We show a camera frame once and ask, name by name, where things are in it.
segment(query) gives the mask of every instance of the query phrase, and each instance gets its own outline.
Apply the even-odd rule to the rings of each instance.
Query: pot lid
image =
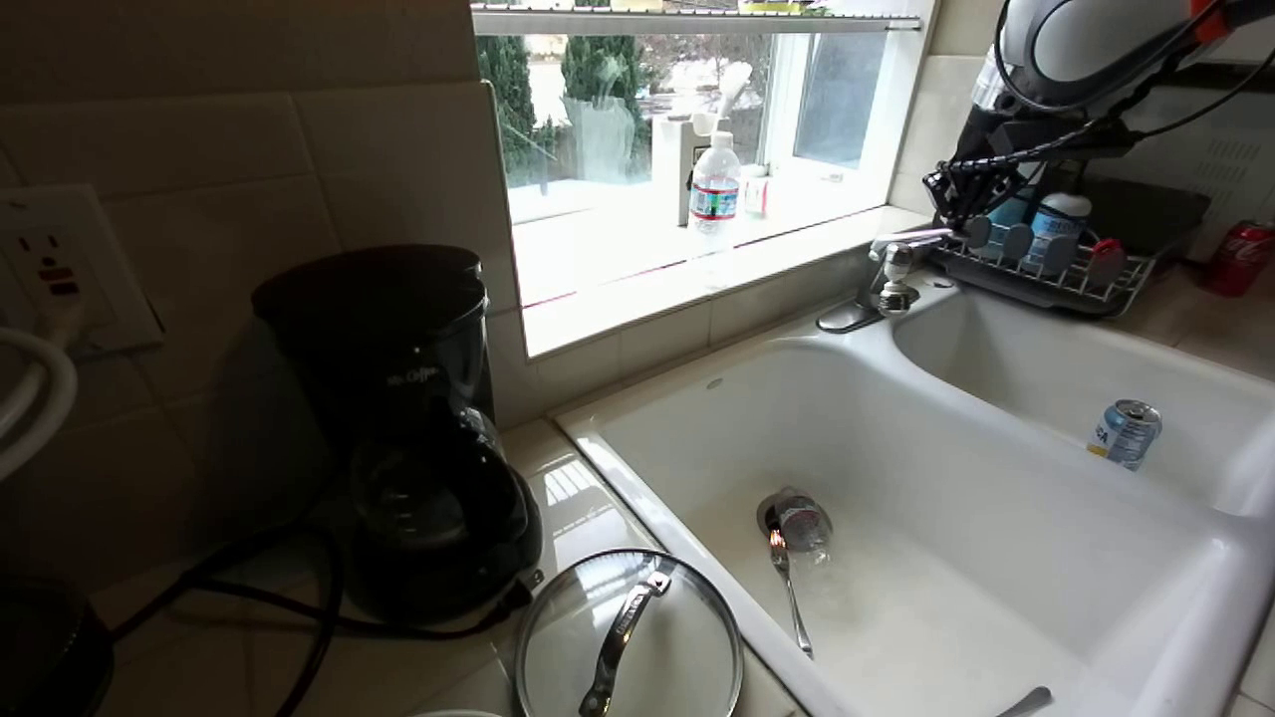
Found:
[[[612,549],[561,571],[532,604],[516,681],[527,717],[730,717],[742,632],[686,563]]]

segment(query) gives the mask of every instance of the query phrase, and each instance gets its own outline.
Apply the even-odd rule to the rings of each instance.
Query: window sill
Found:
[[[873,206],[789,231],[786,239],[746,242],[650,274],[589,288],[566,299],[545,299],[523,312],[527,354],[540,360],[561,351],[613,328],[864,246],[876,234],[894,234],[918,225],[926,225],[926,214],[900,206]]]

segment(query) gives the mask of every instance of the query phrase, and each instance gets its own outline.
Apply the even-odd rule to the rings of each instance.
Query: sink basin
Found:
[[[1139,476],[1225,514],[1275,514],[1275,388],[990,294],[952,294],[894,328],[929,376],[1090,445],[1116,397],[1151,403],[1165,435]]]
[[[855,334],[783,328],[561,412],[558,427],[671,554],[716,582],[750,648],[811,712],[990,717],[1035,685],[1052,691],[1052,717],[1225,712],[1275,575],[1275,523],[1234,517],[1269,512],[1260,470],[1232,462],[1245,486],[1216,489],[1187,470],[1102,462],[1083,450],[1090,408],[1034,397],[1042,412],[1023,412],[977,369],[985,364],[966,368],[966,322],[991,319],[967,339],[991,351],[1010,307],[948,290],[926,303]],[[1010,316],[1029,339],[1067,334],[1067,322]],[[1192,369],[1156,351],[1147,364]],[[1035,368],[1062,377],[1078,360],[1023,364]],[[1114,351],[1094,368],[1124,369]],[[1139,391],[1165,388],[1151,369],[1139,377]],[[1175,421],[1204,408],[1204,381],[1226,391],[1232,377],[1147,397]],[[1262,445],[1257,427],[1232,437],[1216,453]],[[756,502],[783,486],[832,517],[829,558],[795,563],[815,663],[756,530]]]

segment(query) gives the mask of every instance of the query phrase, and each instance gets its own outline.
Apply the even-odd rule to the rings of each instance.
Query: faucet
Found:
[[[909,316],[920,290],[909,282],[918,261],[934,255],[952,239],[952,227],[913,227],[905,234],[873,239],[868,261],[876,265],[873,282],[863,290],[855,312],[817,319],[823,331],[844,334],[886,316]]]

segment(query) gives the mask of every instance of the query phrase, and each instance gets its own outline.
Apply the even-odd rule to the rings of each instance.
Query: electrical outlet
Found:
[[[36,328],[43,312],[80,303],[86,354],[164,339],[92,186],[0,192],[0,269],[0,316],[11,328]]]

